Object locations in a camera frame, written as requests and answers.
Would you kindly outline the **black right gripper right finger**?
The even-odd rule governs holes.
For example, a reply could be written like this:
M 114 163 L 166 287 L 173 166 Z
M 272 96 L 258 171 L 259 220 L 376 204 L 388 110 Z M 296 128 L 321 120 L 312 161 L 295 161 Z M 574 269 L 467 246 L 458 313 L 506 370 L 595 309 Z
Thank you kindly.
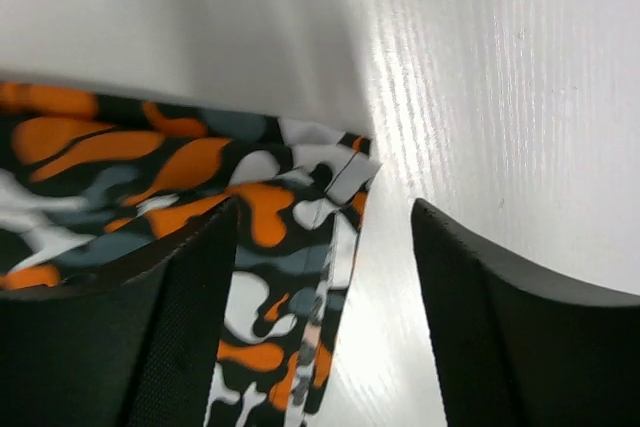
M 424 200 L 413 250 L 451 426 L 635 426 L 639 299 L 554 272 Z

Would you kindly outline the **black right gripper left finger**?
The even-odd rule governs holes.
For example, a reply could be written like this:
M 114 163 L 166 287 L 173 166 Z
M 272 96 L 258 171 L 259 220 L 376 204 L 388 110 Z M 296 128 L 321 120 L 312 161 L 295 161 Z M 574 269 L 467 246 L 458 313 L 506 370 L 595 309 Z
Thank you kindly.
M 226 200 L 54 287 L 1 295 L 5 426 L 200 426 L 234 269 Z

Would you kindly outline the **orange camouflage shorts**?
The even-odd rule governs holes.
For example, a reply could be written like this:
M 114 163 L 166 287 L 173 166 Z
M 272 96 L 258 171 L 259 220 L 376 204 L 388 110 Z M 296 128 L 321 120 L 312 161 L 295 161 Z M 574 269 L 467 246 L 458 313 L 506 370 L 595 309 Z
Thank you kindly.
M 1 295 L 54 287 L 237 208 L 200 426 L 304 426 L 351 283 L 368 139 L 313 122 L 46 85 L 1 86 Z

